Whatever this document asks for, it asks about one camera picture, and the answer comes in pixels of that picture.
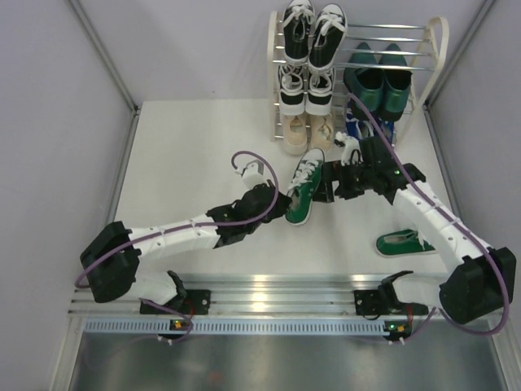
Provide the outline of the green sneaker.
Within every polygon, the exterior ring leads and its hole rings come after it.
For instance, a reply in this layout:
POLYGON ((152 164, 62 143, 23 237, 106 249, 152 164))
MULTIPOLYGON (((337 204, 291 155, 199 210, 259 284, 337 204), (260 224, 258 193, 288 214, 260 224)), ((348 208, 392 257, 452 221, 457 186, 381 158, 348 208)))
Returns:
POLYGON ((315 147, 307 151, 296 166, 287 192, 291 204, 285 218, 289 224, 302 226, 308 221, 313 197, 322 178, 324 162, 324 151, 315 147))
POLYGON ((412 229, 381 235, 376 239, 375 247, 377 252, 385 257, 435 252, 435 248, 418 231, 412 229))

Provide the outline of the blue sneaker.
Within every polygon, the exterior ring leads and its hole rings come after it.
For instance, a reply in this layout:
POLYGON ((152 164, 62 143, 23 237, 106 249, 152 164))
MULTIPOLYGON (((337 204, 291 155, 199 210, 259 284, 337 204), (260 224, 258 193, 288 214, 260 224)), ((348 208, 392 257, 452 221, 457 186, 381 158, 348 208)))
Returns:
POLYGON ((387 141, 391 144, 392 147, 395 146, 395 134, 396 127, 394 121, 385 121, 381 118, 378 119, 378 124, 383 134, 385 135, 387 141))
POLYGON ((345 125, 347 134, 358 140, 369 138, 374 135, 374 127, 371 122, 357 119, 353 115, 352 109, 349 105, 346 107, 345 125))

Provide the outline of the beige lace sneaker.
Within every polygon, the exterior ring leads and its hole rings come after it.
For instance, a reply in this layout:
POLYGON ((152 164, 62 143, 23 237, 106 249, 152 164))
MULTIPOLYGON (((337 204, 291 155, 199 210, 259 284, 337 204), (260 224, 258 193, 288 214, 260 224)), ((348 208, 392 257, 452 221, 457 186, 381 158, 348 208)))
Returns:
POLYGON ((307 116, 283 116, 282 123, 282 145, 284 151, 291 156, 302 156, 308 148, 307 116))
POLYGON ((309 122, 309 149, 313 157, 325 161, 326 154, 331 149, 335 137, 333 116, 331 114, 325 116, 312 115, 309 122))

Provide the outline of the black white sneaker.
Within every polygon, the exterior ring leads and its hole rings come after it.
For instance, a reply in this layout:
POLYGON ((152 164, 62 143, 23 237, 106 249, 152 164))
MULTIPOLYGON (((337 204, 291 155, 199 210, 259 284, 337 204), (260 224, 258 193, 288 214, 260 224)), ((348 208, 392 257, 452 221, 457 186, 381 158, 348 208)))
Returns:
POLYGON ((330 114, 334 86, 334 67, 328 68, 324 72, 310 72, 305 111, 312 116, 327 116, 330 114))
POLYGON ((304 68, 293 64, 278 66, 279 110, 284 116, 304 113, 304 68))

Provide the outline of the dark green leather shoe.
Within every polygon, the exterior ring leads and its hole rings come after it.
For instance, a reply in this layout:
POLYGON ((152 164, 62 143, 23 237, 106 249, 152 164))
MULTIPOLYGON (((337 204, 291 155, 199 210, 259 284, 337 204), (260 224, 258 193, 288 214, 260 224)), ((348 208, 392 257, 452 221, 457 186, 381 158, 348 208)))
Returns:
POLYGON ((348 62, 362 66, 346 68, 343 76, 344 84, 348 91, 374 115, 383 99, 383 70, 374 68, 377 61, 367 42, 359 43, 356 49, 348 62))
POLYGON ((407 105, 412 72, 405 69, 407 61, 396 43, 389 45, 386 51, 392 51, 392 54, 383 54, 379 60, 379 65, 386 66, 383 70, 383 101, 379 115, 384 121, 398 121, 407 105))

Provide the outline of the black low sneaker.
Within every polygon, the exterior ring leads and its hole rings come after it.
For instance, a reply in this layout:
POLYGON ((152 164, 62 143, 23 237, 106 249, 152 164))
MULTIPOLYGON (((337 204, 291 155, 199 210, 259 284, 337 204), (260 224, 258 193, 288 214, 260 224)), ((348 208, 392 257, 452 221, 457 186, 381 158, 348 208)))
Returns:
POLYGON ((330 3, 318 13, 309 52, 308 66, 314 73, 333 66, 336 52, 348 32, 347 16, 341 6, 330 3))
POLYGON ((283 55, 289 64, 301 65, 309 56, 309 33, 315 21, 315 10, 309 0, 291 1, 282 17, 283 55))

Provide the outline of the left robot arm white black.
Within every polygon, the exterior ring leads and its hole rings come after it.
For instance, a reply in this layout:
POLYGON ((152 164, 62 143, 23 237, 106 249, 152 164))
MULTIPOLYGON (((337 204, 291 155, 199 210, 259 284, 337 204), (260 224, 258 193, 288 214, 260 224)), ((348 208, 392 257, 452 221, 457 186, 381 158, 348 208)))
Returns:
POLYGON ((261 224, 282 217, 290 205, 289 196, 273 184, 262 183, 231 204, 183 222, 139 229, 112 222, 80 255, 83 278, 97 303, 132 295, 155 302, 168 314, 177 314, 186 303, 182 281, 171 270, 147 275, 141 267, 144 263, 236 244, 261 224))

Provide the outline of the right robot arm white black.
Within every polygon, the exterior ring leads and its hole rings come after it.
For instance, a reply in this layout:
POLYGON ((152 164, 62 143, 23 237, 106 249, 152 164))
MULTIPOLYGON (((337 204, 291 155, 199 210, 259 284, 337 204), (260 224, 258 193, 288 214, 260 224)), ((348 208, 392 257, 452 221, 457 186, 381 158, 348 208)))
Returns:
POLYGON ((515 255, 494 248, 474 235, 435 195, 426 176, 413 164, 401 163, 380 137, 361 140, 354 162, 322 166, 314 200, 331 203, 373 191, 403 213, 435 249, 446 275, 399 271, 382 280, 380 303, 390 314, 409 304, 436 307, 458 325, 492 312, 508 310, 513 301, 515 255))

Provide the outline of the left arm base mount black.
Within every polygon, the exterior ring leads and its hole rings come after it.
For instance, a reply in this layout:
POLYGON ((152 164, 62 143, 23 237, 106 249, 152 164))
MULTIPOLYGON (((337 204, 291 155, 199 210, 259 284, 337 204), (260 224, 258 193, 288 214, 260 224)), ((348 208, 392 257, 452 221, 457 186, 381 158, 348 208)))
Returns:
MULTIPOLYGON (((185 315, 208 315, 212 291, 207 289, 188 289, 185 300, 175 307, 175 300, 172 299, 164 304, 164 307, 176 310, 178 313, 185 315)), ((154 306, 141 303, 139 308, 140 314, 169 314, 168 311, 157 309, 154 306)))

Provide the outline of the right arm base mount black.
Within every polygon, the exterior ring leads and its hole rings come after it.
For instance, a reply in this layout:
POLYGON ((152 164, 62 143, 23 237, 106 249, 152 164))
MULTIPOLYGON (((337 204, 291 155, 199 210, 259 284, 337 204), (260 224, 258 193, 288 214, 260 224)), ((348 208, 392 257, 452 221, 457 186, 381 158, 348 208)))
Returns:
POLYGON ((384 315, 407 315, 407 309, 392 301, 378 289, 355 290, 353 292, 356 314, 375 320, 384 315))

